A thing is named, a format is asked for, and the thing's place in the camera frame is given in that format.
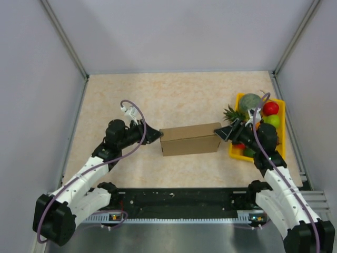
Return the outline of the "brown cardboard box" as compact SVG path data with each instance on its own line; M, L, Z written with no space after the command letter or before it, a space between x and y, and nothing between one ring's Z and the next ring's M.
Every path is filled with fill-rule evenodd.
M221 138L214 133L214 130L220 127L221 123L216 122L162 129L163 135L160 138L162 155L169 157L217 152Z

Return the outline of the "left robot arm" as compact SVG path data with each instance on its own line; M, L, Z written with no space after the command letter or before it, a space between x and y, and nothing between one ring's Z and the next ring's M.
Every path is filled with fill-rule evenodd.
M112 120L103 141L81 170L58 190L37 199L33 219L37 238L63 246L90 215L105 207L116 208L120 200L114 184L103 182L96 188L92 185L125 158L123 149L133 144L151 144L162 135L143 120L132 121L129 126L123 120Z

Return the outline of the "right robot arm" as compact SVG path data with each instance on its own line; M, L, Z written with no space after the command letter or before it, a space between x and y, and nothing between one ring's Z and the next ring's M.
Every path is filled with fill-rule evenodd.
M324 221L304 199L276 150L277 130L261 123L253 129L236 120L214 130L224 141L244 144L254 151L253 161L264 178L253 181L245 196L249 207L261 208L278 229L286 252L333 252L335 228Z

